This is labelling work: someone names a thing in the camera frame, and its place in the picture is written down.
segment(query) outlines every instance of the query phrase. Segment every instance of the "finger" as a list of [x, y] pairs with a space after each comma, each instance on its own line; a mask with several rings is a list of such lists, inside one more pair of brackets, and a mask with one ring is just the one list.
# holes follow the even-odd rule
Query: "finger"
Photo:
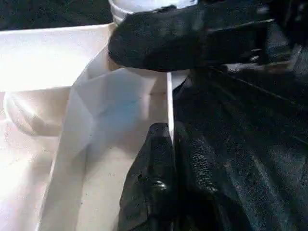
[[176, 181], [167, 124], [153, 124], [124, 183], [119, 230], [160, 231], [176, 212]]

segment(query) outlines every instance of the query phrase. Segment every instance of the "dark background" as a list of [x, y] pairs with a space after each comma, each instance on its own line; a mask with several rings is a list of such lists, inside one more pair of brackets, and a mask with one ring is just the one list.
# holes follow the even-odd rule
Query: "dark background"
[[108, 0], [0, 0], [0, 30], [112, 22]]

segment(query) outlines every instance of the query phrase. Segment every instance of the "white surface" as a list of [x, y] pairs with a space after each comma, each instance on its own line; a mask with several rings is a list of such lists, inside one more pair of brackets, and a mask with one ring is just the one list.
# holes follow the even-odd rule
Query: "white surface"
[[112, 25], [0, 32], [0, 91], [71, 86]]
[[6, 118], [0, 93], [0, 230], [33, 231], [59, 137], [28, 136]]
[[122, 68], [89, 78], [105, 72], [94, 65], [101, 58], [71, 90], [40, 231], [115, 231], [125, 175], [150, 125], [168, 121], [166, 74]]
[[[70, 86], [106, 45], [112, 28], [0, 32], [0, 231], [36, 230]], [[93, 71], [116, 68], [106, 57], [102, 60]], [[95, 76], [85, 73], [89, 79]], [[4, 108], [5, 92], [9, 97]], [[74, 121], [76, 110], [71, 111]]]

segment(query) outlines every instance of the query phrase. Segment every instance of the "white container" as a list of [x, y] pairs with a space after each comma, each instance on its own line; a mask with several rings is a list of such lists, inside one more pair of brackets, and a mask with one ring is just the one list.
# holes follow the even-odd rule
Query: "white container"
[[198, 0], [109, 0], [113, 21], [120, 24], [127, 15], [174, 5], [184, 8], [198, 3]]
[[40, 231], [116, 231], [124, 179], [150, 125], [173, 124], [171, 75], [109, 73], [106, 52], [71, 89]]

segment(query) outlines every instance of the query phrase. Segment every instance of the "cardboard tray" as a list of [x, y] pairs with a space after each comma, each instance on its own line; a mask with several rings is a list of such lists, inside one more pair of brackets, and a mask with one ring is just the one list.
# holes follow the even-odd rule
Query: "cardboard tray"
[[105, 48], [71, 89], [39, 231], [117, 230], [124, 179], [150, 125], [173, 130], [171, 74], [117, 68]]

